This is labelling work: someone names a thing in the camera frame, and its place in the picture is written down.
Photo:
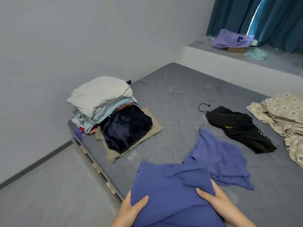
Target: floor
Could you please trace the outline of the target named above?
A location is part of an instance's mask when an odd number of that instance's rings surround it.
[[[74,145],[0,190],[0,227],[109,227],[118,210]]]
[[[284,53],[281,50],[264,45],[260,49],[267,53],[267,57],[263,61],[256,61],[251,57],[244,57],[243,53],[228,52],[225,49],[214,48],[212,47],[212,40],[208,37],[204,38],[203,41],[195,41],[188,46],[293,75],[303,76],[303,54],[300,53]]]

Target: gray bed sheet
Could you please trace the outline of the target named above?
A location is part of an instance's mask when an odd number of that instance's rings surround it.
[[[114,164],[106,162],[101,141],[85,136],[82,145],[125,197],[131,189],[141,161],[155,164],[181,163],[198,137],[199,127],[219,139],[237,145],[248,160],[255,190],[238,186],[223,187],[233,203],[255,224],[261,226],[303,226],[303,169],[285,150],[283,138],[271,127],[254,118],[246,109],[251,102],[268,98],[257,92],[208,76],[185,66],[171,63],[131,84],[139,107],[149,108],[164,129],[149,138]],[[277,150],[256,155],[251,149],[225,136],[222,129],[210,125],[205,113],[223,105],[247,113],[254,124],[270,138]]]

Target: hand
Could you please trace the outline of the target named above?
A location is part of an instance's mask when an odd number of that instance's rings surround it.
[[[208,201],[214,210],[225,219],[227,226],[256,227],[241,211],[229,200],[225,193],[211,179],[215,196],[197,188],[196,191],[201,198]]]
[[[131,227],[148,200],[149,197],[146,195],[137,204],[131,206],[131,191],[129,191],[111,227]]]

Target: dark baseboard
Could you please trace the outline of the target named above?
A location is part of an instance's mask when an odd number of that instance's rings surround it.
[[[51,157],[55,156],[56,154],[58,154],[59,152],[63,151],[64,149],[66,149],[68,146],[72,145],[73,142],[70,140],[67,143],[64,143],[62,146],[58,147],[57,149],[55,149],[54,151],[50,152],[48,155],[44,156],[43,158],[39,159],[38,161],[36,161],[35,163],[31,164],[29,167],[25,168],[24,170],[22,170],[21,172],[15,174],[14,176],[12,176],[11,178],[7,179],[6,181],[2,182],[0,184],[0,189],[2,189],[3,187],[6,187],[7,185],[11,184],[12,182],[16,181],[17,179],[21,178],[23,175],[27,174],[28,172],[30,172],[31,170],[35,169],[37,166],[41,165],[42,163],[46,162],[47,160],[49,160]]]

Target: beige blanket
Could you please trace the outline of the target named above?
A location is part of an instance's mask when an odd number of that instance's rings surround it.
[[[251,103],[247,109],[285,139],[290,158],[303,168],[303,97],[286,93]]]
[[[153,135],[159,133],[160,131],[163,130],[163,127],[161,127],[157,120],[153,117],[152,113],[149,111],[148,108],[143,108],[142,111],[144,112],[144,114],[148,115],[153,123],[153,126],[151,127],[151,129],[149,130],[149,132],[143,136],[139,141],[137,141],[134,145],[132,145],[127,151],[123,152],[122,154],[119,154],[117,151],[115,150],[111,150],[108,148],[106,141],[101,133],[100,129],[97,129],[95,137],[96,140],[102,140],[103,146],[106,150],[107,153],[107,157],[106,157],[106,161],[108,161],[109,163],[114,163],[116,161],[117,158],[123,157],[126,153],[128,153],[129,151],[131,151],[132,149],[134,149],[136,146],[138,146],[140,143],[142,143],[143,141],[145,141],[146,139],[152,137]]]

